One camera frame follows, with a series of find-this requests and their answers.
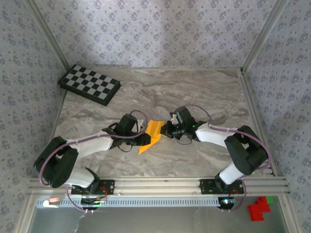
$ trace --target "green block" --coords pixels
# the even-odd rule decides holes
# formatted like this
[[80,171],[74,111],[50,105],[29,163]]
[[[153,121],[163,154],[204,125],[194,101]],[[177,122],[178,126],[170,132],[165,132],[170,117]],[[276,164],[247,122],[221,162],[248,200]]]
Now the green block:
[[275,203],[272,197],[266,197],[266,199],[269,205],[272,205]]

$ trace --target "marble surface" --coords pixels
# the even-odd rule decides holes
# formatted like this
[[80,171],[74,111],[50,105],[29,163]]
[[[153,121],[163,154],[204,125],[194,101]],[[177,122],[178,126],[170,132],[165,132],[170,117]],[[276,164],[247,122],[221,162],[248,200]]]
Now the marble surface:
[[[133,109],[148,119],[169,120],[169,112],[185,104],[204,107],[215,125],[250,125],[239,80],[234,75],[214,70],[147,70],[93,68],[121,81],[121,88],[107,107],[68,92],[55,136],[74,139],[99,132]],[[205,113],[189,108],[196,120],[207,120]],[[164,136],[138,155],[139,147],[124,153],[118,148],[101,151],[77,161],[100,176],[215,176],[231,162],[225,148],[193,141],[180,145]]]

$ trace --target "chessboard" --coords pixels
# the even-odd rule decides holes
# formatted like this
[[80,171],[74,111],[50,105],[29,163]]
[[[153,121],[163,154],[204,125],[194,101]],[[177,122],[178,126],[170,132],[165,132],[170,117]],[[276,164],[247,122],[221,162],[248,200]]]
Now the chessboard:
[[107,106],[121,87],[120,81],[98,72],[74,65],[58,81],[61,88],[71,91],[89,100]]

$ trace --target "metal bracket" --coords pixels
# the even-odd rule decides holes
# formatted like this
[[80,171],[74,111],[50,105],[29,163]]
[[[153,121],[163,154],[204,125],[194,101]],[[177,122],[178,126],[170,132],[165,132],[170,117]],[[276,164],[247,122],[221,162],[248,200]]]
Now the metal bracket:
[[[113,195],[115,189],[115,180],[99,180],[98,187],[104,187],[107,195]],[[80,186],[73,185],[71,189],[72,195],[88,195],[89,193]],[[98,188],[92,193],[93,195],[105,195],[105,191]]]
[[205,195],[206,194],[228,194],[229,195],[233,189],[236,189],[239,194],[244,193],[243,184],[242,184],[242,181],[240,180],[233,182],[223,192],[220,192],[217,189],[215,179],[201,179],[199,187],[201,188],[202,195],[204,194]]

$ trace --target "patterned wallpaper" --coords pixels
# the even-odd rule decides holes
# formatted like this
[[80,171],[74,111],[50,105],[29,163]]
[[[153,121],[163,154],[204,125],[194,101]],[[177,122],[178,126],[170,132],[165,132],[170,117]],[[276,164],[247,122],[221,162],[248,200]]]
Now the patterned wallpaper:
[[65,72],[21,0],[0,1],[0,232],[12,232]]
[[249,72],[276,165],[311,232],[311,2],[291,0]]
[[36,0],[71,65],[240,67],[275,0]]

